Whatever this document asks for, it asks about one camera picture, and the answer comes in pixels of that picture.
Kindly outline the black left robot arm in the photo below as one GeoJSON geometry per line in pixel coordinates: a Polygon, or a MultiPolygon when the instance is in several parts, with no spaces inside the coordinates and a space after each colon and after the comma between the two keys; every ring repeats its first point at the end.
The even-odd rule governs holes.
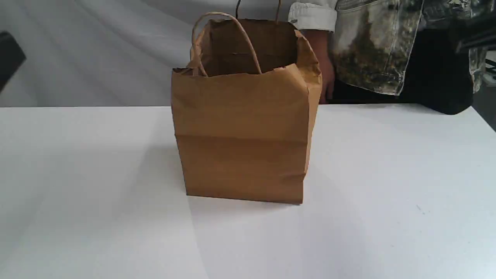
{"type": "Polygon", "coordinates": [[[26,60],[26,55],[16,39],[7,31],[0,33],[0,90],[2,91],[10,79],[26,60]]]}

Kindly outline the person's right hand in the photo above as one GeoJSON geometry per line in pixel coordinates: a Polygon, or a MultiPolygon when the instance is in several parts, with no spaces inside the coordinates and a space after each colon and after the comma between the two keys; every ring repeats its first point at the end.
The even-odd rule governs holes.
{"type": "Polygon", "coordinates": [[[327,104],[333,98],[335,84],[335,69],[327,52],[317,57],[322,76],[322,89],[319,104],[327,104]]]}

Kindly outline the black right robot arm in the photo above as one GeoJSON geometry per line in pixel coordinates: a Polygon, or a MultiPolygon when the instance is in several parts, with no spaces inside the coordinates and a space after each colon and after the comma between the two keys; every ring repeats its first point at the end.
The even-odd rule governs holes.
{"type": "Polygon", "coordinates": [[[487,48],[495,50],[496,24],[494,18],[485,22],[460,22],[451,33],[451,42],[455,53],[467,53],[471,49],[487,48]]]}

